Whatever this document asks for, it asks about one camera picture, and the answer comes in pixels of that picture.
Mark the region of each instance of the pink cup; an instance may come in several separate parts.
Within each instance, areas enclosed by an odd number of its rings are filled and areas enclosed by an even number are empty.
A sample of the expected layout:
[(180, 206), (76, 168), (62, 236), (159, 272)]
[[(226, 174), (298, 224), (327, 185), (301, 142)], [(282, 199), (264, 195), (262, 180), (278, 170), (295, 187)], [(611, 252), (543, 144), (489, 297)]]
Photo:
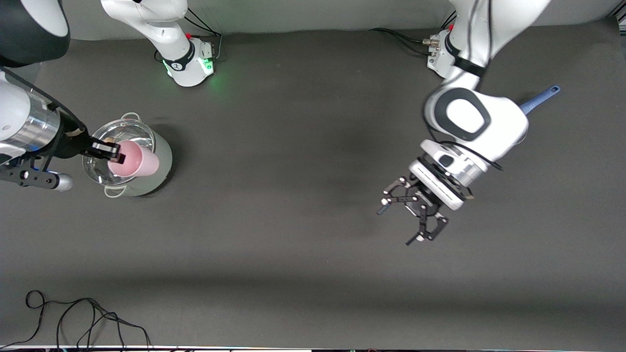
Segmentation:
[(150, 176), (158, 170), (159, 161), (156, 154), (132, 140), (118, 142), (120, 153), (126, 158), (124, 163), (108, 162), (109, 170), (121, 177)]

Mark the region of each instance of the blue utensil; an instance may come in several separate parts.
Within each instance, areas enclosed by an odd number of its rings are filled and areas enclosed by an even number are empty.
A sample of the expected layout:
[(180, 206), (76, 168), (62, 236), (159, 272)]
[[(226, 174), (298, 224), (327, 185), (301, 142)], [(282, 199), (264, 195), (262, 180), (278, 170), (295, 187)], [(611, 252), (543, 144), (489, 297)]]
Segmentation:
[(561, 91), (561, 87), (551, 86), (550, 88), (539, 93), (536, 97), (520, 105), (520, 108), (524, 112), (524, 114), (527, 115), (532, 109), (538, 107), (539, 104), (555, 96), (559, 91)]

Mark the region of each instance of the gray wall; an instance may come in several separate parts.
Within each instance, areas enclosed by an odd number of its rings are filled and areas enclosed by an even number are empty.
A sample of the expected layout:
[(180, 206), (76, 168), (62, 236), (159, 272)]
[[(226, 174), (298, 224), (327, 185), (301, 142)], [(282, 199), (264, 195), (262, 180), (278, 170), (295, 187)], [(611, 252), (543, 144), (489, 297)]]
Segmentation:
[[(188, 0), (214, 30), (223, 33), (273, 33), (311, 29), (368, 29), (377, 26), (434, 28), (453, 10), (446, 0)], [(606, 16), (619, 0), (553, 0), (535, 23), (577, 24)], [(100, 0), (64, 0), (72, 38), (141, 38), (109, 18)], [(185, 31), (203, 31), (179, 22)]]

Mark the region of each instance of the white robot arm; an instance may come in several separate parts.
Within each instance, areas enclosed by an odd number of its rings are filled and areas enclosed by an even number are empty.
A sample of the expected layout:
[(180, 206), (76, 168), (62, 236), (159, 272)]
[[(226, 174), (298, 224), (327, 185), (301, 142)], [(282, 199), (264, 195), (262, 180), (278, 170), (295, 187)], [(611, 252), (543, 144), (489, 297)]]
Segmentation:
[[(400, 177), (383, 190), (382, 214), (393, 203), (404, 203), (419, 218), (415, 240), (433, 240), (448, 223), (442, 205), (459, 209), (472, 199), (470, 184), (485, 173), (520, 139), (528, 119), (510, 99), (488, 96), (474, 89), (491, 58), (539, 17), (550, 0), (451, 0), (458, 18), (446, 38), (456, 48), (447, 78), (426, 99), (423, 118), (433, 140), (420, 146), (424, 154), (409, 166), (411, 176)], [(453, 137), (439, 142), (432, 130)], [(404, 189), (400, 197), (391, 194)], [(429, 217), (437, 226), (428, 230)]]
[(101, 0), (111, 18), (135, 28), (163, 56), (167, 73), (180, 86), (199, 85), (213, 74), (210, 43), (188, 38), (175, 22), (187, 13), (187, 0)]
[[(89, 136), (63, 104), (7, 69), (59, 58), (68, 46), (58, 0), (0, 1), (0, 180), (63, 191), (73, 181), (48, 170), (53, 157), (83, 154), (123, 162), (119, 145)], [(8, 82), (7, 75), (51, 102)]]

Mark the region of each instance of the dark gray mat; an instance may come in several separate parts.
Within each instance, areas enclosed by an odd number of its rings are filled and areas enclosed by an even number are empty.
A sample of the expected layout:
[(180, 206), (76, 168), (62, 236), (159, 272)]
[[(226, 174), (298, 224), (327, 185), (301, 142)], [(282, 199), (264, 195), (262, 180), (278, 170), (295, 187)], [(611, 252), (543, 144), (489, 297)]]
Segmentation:
[[(427, 31), (415, 32), (416, 36)], [(436, 242), (377, 217), (426, 138), (424, 58), (371, 32), (236, 35), (179, 88), (148, 41), (74, 42), (38, 84), (95, 130), (136, 111), (172, 145), (171, 182), (110, 200), (81, 160), (66, 193), (0, 184), (0, 341), (27, 337), (30, 289), (93, 296), (155, 344), (301, 348), (626, 348), (626, 65), (617, 25), (531, 28), (482, 91), (524, 101), (526, 140), (448, 212)], [(54, 343), (50, 309), (37, 344)], [(90, 310), (66, 318), (68, 341)], [(125, 330), (126, 342), (141, 335)], [(108, 324), (98, 344), (117, 344)]]

